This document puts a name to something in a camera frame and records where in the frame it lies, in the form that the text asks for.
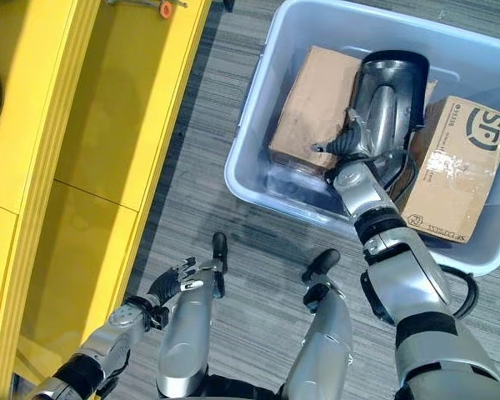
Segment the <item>sf logo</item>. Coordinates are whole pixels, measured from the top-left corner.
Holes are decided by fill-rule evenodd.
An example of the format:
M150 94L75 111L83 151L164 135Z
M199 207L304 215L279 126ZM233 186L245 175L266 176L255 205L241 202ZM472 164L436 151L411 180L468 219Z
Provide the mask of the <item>sf logo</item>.
M467 138L474 146L494 152L500 141L500 115L484 111L480 120L477 118L479 112L480 109L475 107L468 116Z

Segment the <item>yellow drawer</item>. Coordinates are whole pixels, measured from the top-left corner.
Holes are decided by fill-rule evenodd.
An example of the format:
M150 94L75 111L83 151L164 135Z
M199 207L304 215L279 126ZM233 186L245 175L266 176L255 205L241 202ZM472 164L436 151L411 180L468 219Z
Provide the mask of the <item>yellow drawer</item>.
M52 376L118 303L116 284L136 217L54 182L17 348L24 377L38 382Z
M147 7L100 5L56 179L140 210L209 3L175 6L168 21Z

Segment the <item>floor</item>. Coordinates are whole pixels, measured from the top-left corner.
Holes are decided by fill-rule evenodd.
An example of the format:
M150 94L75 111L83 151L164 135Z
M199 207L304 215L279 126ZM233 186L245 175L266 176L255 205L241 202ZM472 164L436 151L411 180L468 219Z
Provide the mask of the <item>floor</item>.
M155 277L182 258L210 258L212 234L225 232L230 269L226 297L214 305L210 370L276 390L311 322L298 277L313 257L335 247L342 260L331 275L347 296L355 343L342 398L391 399L398 388L394 329L373 316L363 296L359 275L366 264L357 241L242 202L224 184L239 110L280 3L238 0L233 13L223 12L219 0L212 5L127 292L145 293ZM498 0L361 3L500 38ZM482 296L465 323L500 370L500 268L478 284ZM452 281L452 289L457 304L463 287ZM134 348L111 398L157 398L162 335L150 332Z

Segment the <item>cardboard box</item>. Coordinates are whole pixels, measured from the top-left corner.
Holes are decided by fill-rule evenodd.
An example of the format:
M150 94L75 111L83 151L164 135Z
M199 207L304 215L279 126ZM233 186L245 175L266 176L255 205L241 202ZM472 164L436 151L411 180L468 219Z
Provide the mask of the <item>cardboard box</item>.
M313 175L335 166L335 156L310 147L330 142L341 132L360 62L311 47L269 144L273 161Z
M427 108L426 127L411 150L419 172L397 205L418 231L466 243L473 234L500 163L500 112L460 97ZM393 189L403 188L406 171Z

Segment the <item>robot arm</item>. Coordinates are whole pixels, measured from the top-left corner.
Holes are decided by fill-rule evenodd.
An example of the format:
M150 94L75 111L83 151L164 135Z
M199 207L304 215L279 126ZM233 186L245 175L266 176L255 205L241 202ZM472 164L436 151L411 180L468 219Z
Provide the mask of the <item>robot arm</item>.
M500 399L500 374L448 309L442 269L406 227L368 166L353 162L333 182L369 264L362 289L374 314L396 325L399 400Z
M168 324L168 309L163 304L180 292L203 286L200 280L187 279L194 263L194 258L184 260L156 279L148 294L129 297L28 398L84 400L94 393L100 398L107 396L128 365L131 347L151 328L163 329Z

